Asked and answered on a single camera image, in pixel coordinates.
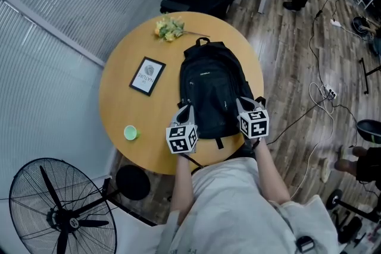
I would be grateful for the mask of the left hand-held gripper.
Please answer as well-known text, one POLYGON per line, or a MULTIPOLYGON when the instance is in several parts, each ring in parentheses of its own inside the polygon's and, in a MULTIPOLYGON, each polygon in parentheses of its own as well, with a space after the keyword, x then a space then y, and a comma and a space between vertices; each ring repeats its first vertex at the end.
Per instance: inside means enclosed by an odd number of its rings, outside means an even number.
POLYGON ((198 134, 193 105, 185 105, 173 115, 166 141, 172 154, 195 153, 198 134))

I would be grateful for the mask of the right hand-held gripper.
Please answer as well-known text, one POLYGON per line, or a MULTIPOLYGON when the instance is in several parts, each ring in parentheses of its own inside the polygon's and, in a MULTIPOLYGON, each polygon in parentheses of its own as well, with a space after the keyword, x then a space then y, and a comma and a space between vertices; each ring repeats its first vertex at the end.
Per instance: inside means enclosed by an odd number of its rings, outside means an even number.
POLYGON ((269 116, 266 108, 266 99, 259 96, 255 100, 250 98, 236 98, 238 109, 239 130, 249 139, 267 137, 269 134, 269 116), (248 111, 247 101, 251 104, 248 111))

